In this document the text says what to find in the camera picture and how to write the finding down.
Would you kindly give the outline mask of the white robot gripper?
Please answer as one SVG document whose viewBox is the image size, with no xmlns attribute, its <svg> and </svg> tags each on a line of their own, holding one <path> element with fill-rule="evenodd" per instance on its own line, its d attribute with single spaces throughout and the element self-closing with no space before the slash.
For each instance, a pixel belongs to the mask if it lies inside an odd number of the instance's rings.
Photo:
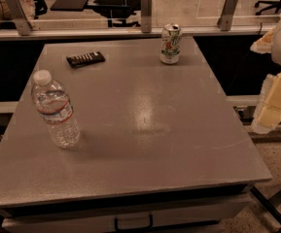
<svg viewBox="0 0 281 233">
<path fill-rule="evenodd" d="M 271 53 L 272 61 L 281 65 L 281 16 L 275 29 L 266 32 L 254 42 L 250 50 L 256 53 Z M 268 74 L 263 81 L 260 101 L 254 112 L 252 130 L 267 134 L 281 122 L 281 72 L 274 76 Z"/>
</svg>

